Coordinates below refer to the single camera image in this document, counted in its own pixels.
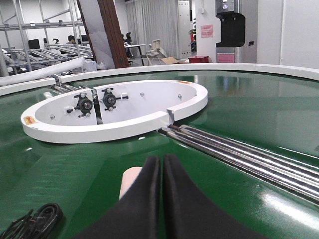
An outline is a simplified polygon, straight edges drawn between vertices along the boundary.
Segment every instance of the computer monitor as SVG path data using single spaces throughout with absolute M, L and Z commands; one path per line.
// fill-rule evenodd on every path
M 29 40 L 28 44 L 29 44 L 30 49 L 39 49 L 40 48 L 39 39 Z
M 88 36 L 87 35 L 81 35 L 82 37 L 82 41 L 89 41 Z

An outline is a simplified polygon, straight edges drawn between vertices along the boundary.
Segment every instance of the bolt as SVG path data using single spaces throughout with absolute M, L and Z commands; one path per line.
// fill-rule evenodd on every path
M 114 102 L 115 102 L 115 99 L 114 98 L 108 98 L 108 103 L 109 104 L 114 104 Z
M 84 108 L 86 110 L 90 109 L 90 107 L 91 107 L 91 103 L 89 103 L 89 102 L 84 103 Z

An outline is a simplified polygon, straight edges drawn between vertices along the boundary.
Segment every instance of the office chair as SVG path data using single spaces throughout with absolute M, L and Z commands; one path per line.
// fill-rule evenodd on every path
M 159 39 L 153 40 L 151 44 L 151 50 L 145 53 L 145 56 L 147 57 L 150 65 L 152 65 L 152 59 L 154 58 L 157 58 L 159 63 L 161 64 L 159 54 L 160 54 L 160 40 Z

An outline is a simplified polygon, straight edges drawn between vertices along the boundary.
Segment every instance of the desk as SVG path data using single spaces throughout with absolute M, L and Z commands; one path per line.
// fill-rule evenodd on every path
M 124 46 L 124 47 L 125 47 L 125 48 L 134 48 L 134 47 L 137 47 L 137 48 L 139 49 L 139 52 L 140 52 L 140 57 L 141 57 L 142 65 L 144 66 L 144 61 L 143 61 L 143 59 L 142 59 L 141 46 L 145 46 L 145 44 L 137 44 L 137 45 Z

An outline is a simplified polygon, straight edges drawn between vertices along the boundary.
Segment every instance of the black cable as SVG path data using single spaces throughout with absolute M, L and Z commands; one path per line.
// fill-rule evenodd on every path
M 47 237 L 55 224 L 63 217 L 57 203 L 48 203 L 39 208 L 33 216 L 30 210 L 25 216 L 14 220 L 0 234 L 0 239 L 41 239 Z

